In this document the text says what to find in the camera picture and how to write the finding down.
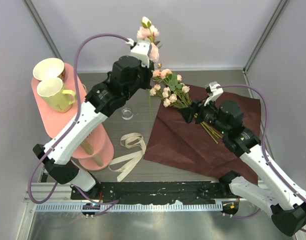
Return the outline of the pink flower stem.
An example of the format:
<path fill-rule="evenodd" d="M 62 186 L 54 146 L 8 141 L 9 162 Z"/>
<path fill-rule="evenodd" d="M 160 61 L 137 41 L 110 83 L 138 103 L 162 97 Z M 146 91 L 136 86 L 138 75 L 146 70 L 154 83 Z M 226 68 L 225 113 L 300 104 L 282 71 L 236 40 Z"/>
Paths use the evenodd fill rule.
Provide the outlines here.
<path fill-rule="evenodd" d="M 152 63 L 157 63 L 159 60 L 159 48 L 158 48 L 158 41 L 156 38 L 160 35 L 159 30 L 152 24 L 152 21 L 143 16 L 141 18 L 141 26 L 139 27 L 136 38 L 137 40 L 142 41 L 149 41 L 151 45 L 151 50 L 149 53 L 149 60 Z"/>

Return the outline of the white bowl mug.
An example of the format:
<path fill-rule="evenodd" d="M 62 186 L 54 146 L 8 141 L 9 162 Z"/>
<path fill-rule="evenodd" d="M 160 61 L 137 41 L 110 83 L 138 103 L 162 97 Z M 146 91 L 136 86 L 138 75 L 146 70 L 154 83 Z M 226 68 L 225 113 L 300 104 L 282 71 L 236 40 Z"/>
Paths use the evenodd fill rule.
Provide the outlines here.
<path fill-rule="evenodd" d="M 65 63 L 59 58 L 46 58 L 38 62 L 32 70 L 33 77 L 38 81 L 50 78 L 65 79 Z"/>

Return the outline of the clear glass vase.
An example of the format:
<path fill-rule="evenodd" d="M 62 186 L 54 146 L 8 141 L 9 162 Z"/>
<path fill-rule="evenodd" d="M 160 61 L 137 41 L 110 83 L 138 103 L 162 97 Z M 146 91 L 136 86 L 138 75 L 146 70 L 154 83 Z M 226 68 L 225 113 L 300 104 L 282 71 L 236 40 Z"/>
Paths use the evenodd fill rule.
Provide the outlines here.
<path fill-rule="evenodd" d="M 121 107 L 121 118 L 125 121 L 129 121 L 133 118 L 134 112 L 131 105 L 126 101 L 126 103 Z"/>

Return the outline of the pink flower bouquet red wrap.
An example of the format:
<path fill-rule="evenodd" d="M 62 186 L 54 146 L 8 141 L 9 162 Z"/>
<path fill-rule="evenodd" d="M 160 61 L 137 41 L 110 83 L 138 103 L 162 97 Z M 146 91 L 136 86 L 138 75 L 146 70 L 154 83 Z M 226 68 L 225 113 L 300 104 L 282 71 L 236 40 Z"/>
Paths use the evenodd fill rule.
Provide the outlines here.
<path fill-rule="evenodd" d="M 157 69 L 152 71 L 152 80 L 155 85 L 148 91 L 149 106 L 151 105 L 151 97 L 157 97 L 165 108 L 188 107 L 192 103 L 189 96 L 190 87 L 182 82 L 182 76 L 168 68 L 161 69 L 161 63 L 158 63 L 156 67 Z"/>

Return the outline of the dark red wrapping paper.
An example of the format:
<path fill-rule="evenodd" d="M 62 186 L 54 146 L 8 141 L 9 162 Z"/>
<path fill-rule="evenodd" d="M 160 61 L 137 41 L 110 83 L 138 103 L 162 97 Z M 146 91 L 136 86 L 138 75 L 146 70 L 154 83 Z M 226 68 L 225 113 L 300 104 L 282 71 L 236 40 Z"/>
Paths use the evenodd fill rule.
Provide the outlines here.
<path fill-rule="evenodd" d="M 216 179 L 234 171 L 258 183 L 258 175 L 222 141 L 215 142 L 200 124 L 185 123 L 176 108 L 161 101 L 144 159 Z"/>

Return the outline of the cream ribbon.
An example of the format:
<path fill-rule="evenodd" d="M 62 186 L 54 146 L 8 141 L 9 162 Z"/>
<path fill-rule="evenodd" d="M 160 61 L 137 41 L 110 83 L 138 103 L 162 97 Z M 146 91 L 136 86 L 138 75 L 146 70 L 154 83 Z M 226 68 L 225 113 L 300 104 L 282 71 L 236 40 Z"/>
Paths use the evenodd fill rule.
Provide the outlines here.
<path fill-rule="evenodd" d="M 129 153 L 120 157 L 116 157 L 110 161 L 107 168 L 111 172 L 119 173 L 119 175 L 116 177 L 117 182 L 121 182 L 129 175 L 129 173 L 135 168 L 135 166 L 140 162 L 140 160 L 143 158 L 147 146 L 144 141 L 144 137 L 142 134 L 133 132 L 129 134 L 123 135 L 119 143 L 122 147 L 126 149 L 132 149 L 134 147 L 139 147 L 140 150 L 135 151 L 133 153 Z M 124 163 L 120 168 L 118 169 L 112 169 L 111 166 Z"/>

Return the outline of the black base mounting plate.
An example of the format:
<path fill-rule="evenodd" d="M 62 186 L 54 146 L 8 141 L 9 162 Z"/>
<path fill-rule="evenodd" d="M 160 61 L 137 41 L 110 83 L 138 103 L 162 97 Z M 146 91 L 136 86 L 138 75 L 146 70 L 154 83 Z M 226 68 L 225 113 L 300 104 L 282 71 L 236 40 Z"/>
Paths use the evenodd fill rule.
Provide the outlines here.
<path fill-rule="evenodd" d="M 212 181 L 101 182 L 84 193 L 103 203 L 120 205 L 213 204 L 216 199 L 237 199 L 228 184 Z"/>

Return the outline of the pink tiered shelf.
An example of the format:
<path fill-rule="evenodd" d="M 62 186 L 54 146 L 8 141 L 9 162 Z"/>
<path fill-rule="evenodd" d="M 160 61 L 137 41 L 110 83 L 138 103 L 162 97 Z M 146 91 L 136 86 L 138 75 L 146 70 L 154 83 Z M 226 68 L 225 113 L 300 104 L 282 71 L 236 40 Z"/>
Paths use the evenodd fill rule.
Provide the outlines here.
<path fill-rule="evenodd" d="M 77 103 L 73 103 L 70 110 L 65 113 L 60 113 L 52 110 L 47 103 L 38 95 L 37 86 L 40 83 L 39 67 L 33 69 L 33 78 L 31 80 L 31 88 L 39 109 L 39 113 L 49 137 L 54 138 L 62 128 L 75 116 L 77 113 Z M 86 137 L 86 141 L 92 146 L 93 154 L 89 155 L 79 146 L 72 157 L 77 159 L 80 165 L 89 171 L 99 171 L 108 166 L 114 157 L 113 144 L 102 124 L 97 126 Z"/>

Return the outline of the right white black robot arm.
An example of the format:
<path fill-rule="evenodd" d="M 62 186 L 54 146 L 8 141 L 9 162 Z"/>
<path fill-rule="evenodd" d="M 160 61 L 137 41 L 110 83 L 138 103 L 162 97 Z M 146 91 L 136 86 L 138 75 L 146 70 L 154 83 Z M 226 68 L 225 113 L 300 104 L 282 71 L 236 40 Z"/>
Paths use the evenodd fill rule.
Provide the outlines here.
<path fill-rule="evenodd" d="M 263 149 L 259 138 L 243 125 L 244 113 L 234 101 L 216 107 L 214 101 L 195 101 L 179 109 L 186 123 L 205 122 L 223 134 L 225 147 L 247 164 L 267 189 L 230 171 L 219 180 L 219 193 L 242 197 L 264 211 L 284 235 L 292 237 L 306 225 L 306 191 L 298 186 Z"/>

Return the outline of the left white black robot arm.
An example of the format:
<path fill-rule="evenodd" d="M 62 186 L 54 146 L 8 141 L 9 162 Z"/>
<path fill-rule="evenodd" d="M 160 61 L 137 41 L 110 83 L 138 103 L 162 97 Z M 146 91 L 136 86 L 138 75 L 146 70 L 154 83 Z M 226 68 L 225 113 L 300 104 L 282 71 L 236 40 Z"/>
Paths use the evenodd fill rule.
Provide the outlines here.
<path fill-rule="evenodd" d="M 139 90 L 149 89 L 152 63 L 148 56 L 122 56 L 112 66 L 108 78 L 93 86 L 76 116 L 45 145 L 36 144 L 33 152 L 48 174 L 59 184 L 70 183 L 86 198 L 100 192 L 97 180 L 72 162 L 71 157 L 82 141 Z"/>

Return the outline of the yellow green mug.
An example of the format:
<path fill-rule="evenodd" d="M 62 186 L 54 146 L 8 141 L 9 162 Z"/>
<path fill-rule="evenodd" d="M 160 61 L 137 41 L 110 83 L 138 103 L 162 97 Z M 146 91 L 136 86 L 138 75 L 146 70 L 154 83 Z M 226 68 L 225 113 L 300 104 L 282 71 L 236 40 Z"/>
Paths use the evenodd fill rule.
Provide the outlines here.
<path fill-rule="evenodd" d="M 66 113 L 77 101 L 77 93 L 67 89 L 59 77 L 42 80 L 36 90 L 47 105 L 59 113 Z"/>

